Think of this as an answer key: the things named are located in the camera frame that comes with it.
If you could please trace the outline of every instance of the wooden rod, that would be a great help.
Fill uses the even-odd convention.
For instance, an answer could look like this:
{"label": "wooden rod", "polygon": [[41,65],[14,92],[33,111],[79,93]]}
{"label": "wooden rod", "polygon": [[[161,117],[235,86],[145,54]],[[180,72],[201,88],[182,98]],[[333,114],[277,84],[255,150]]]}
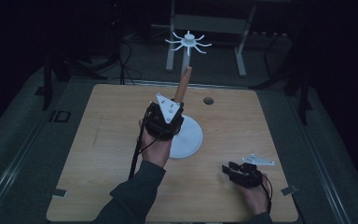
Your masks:
{"label": "wooden rod", "polygon": [[185,97],[187,84],[191,76],[191,70],[192,68],[188,66],[186,67],[185,72],[182,74],[178,89],[176,90],[175,98],[173,99],[176,103],[182,103],[183,98]]}

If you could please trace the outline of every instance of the vr controller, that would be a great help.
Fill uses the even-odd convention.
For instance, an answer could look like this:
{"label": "vr controller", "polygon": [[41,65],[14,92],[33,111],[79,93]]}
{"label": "vr controller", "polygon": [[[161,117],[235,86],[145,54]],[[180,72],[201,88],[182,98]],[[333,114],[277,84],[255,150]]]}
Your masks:
{"label": "vr controller", "polygon": [[229,176],[229,180],[247,189],[263,183],[263,175],[257,170],[257,165],[275,165],[274,161],[263,159],[255,154],[242,158],[242,161],[242,165],[230,161],[228,167],[222,165],[222,171]]}
{"label": "vr controller", "polygon": [[[172,101],[163,101],[163,103],[160,104],[176,103]],[[184,104],[181,103],[174,114],[174,108],[169,108],[168,113],[173,114],[173,117],[166,118],[163,115],[162,108],[152,102],[148,108],[149,113],[147,114],[145,121],[147,132],[159,140],[173,139],[173,137],[180,132],[180,128],[184,121],[184,118],[182,117],[183,105]]]}
{"label": "vr controller", "polygon": [[222,171],[229,176],[229,180],[247,189],[255,188],[263,183],[263,175],[257,166],[244,162],[238,165],[230,161],[228,167],[222,165]]}

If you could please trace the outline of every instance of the sleeve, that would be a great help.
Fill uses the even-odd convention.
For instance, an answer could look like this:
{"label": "sleeve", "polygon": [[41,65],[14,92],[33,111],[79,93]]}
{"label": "sleeve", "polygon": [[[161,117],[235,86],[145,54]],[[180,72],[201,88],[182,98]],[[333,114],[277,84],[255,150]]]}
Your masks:
{"label": "sleeve", "polygon": [[145,223],[164,175],[165,170],[161,167],[150,161],[142,161],[132,179],[112,190],[112,200],[92,223]]}
{"label": "sleeve", "polygon": [[269,216],[269,213],[261,213],[257,216],[252,217],[249,221],[245,222],[246,224],[272,224],[272,219]]}

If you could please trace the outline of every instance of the table top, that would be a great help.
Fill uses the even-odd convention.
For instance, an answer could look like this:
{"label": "table top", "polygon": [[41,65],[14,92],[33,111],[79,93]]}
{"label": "table top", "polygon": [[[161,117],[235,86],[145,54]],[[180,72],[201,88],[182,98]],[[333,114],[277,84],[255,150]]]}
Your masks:
{"label": "table top", "polygon": [[[126,181],[139,134],[138,120],[156,94],[172,98],[176,87],[96,85],[77,130],[47,217],[51,221],[91,221],[111,200],[109,192]],[[214,103],[203,103],[212,97]],[[258,166],[273,187],[271,217],[295,221],[297,212],[287,187],[263,110],[254,91],[188,88],[184,115],[201,127],[200,149],[183,159],[169,159],[167,173],[148,222],[238,222],[250,218],[234,183],[221,171],[229,161],[254,153],[275,161]]]}

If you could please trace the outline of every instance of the hand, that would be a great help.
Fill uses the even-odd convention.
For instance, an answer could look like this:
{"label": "hand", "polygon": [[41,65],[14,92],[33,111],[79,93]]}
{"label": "hand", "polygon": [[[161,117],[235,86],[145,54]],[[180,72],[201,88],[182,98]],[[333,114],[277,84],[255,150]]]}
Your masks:
{"label": "hand", "polygon": [[247,189],[243,186],[237,185],[242,193],[243,199],[245,200],[248,208],[250,209],[253,216],[268,211],[269,205],[269,186],[267,179],[263,176],[263,185],[267,189],[268,195],[261,186],[256,188]]}
{"label": "hand", "polygon": [[[142,127],[142,120],[139,120],[139,127]],[[146,129],[142,134],[141,150],[149,146],[156,138],[151,136]],[[155,163],[157,166],[164,168],[170,157],[170,150],[172,145],[172,139],[167,141],[157,140],[150,145],[146,150],[142,152],[142,158],[144,161],[150,161]]]}

